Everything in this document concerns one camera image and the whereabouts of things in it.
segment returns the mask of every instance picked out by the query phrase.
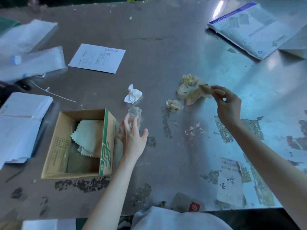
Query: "white shirt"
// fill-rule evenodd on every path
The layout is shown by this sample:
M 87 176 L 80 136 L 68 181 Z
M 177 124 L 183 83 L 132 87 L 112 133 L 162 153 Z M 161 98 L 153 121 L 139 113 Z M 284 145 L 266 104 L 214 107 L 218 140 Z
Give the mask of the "white shirt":
M 183 230 L 209 229 L 232 230 L 220 218 L 201 212 L 179 213 L 160 207 L 151 207 L 146 212 L 137 212 L 132 220 L 131 230 Z

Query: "cardboard box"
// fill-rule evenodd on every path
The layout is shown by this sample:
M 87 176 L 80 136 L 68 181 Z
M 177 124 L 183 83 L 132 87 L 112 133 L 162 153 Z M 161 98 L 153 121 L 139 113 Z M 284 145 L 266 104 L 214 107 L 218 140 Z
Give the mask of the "cardboard box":
M 77 124 L 84 119 L 104 120 L 100 160 L 77 153 L 77 144 L 71 139 Z M 99 175 L 110 176 L 113 169 L 114 142 L 117 141 L 115 135 L 119 125 L 116 124 L 116 119 L 108 109 L 60 112 L 41 178 L 67 179 Z

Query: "red label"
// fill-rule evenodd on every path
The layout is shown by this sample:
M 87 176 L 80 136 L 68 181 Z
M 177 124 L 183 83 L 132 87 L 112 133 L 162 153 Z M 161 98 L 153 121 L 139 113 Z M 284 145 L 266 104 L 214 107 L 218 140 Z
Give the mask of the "red label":
M 195 203 L 195 202 L 191 201 L 189 212 L 199 211 L 200 207 L 201 206 L 198 203 Z

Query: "stainless steel table surface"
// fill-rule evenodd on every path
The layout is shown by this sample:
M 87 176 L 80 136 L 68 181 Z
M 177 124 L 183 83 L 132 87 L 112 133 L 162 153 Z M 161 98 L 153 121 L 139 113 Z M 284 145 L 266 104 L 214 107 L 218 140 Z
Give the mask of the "stainless steel table surface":
M 306 171 L 307 61 L 280 51 L 257 61 L 206 30 L 209 21 L 250 1 L 151 0 L 0 10 L 21 23 L 33 18 L 58 22 L 59 30 L 42 49 L 63 46 L 67 64 L 81 43 L 126 50 L 116 74 L 69 67 L 63 74 L 32 78 L 41 88 L 50 87 L 50 92 L 75 102 L 51 95 L 54 106 L 42 123 L 43 137 L 33 158 L 0 170 L 0 219 L 89 216 L 109 178 L 40 179 L 57 114 L 106 107 L 120 120 L 132 106 L 124 102 L 130 84 L 143 92 L 135 106 L 143 110 L 140 130 L 148 128 L 150 141 L 133 171 L 123 215 L 161 201 L 170 208 L 177 193 L 202 202 L 201 210 L 239 209 L 216 201 L 221 157 L 243 164 L 243 209 L 281 207 L 220 124 L 213 99 L 198 100 L 178 113 L 165 110 L 166 100 L 177 98 L 183 74 L 225 86 L 242 99 L 244 123 Z M 304 0 L 253 1 L 282 21 L 304 24 L 299 18 Z M 37 87 L 32 93 L 48 95 Z

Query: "crumpled tissue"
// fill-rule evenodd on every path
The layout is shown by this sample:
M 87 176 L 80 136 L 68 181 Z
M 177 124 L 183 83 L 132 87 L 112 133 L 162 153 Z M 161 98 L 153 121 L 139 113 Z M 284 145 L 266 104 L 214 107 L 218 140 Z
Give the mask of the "crumpled tissue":
M 133 85 L 129 85 L 129 94 L 125 97 L 125 102 L 134 104 L 142 96 L 142 92 L 136 88 L 133 88 Z

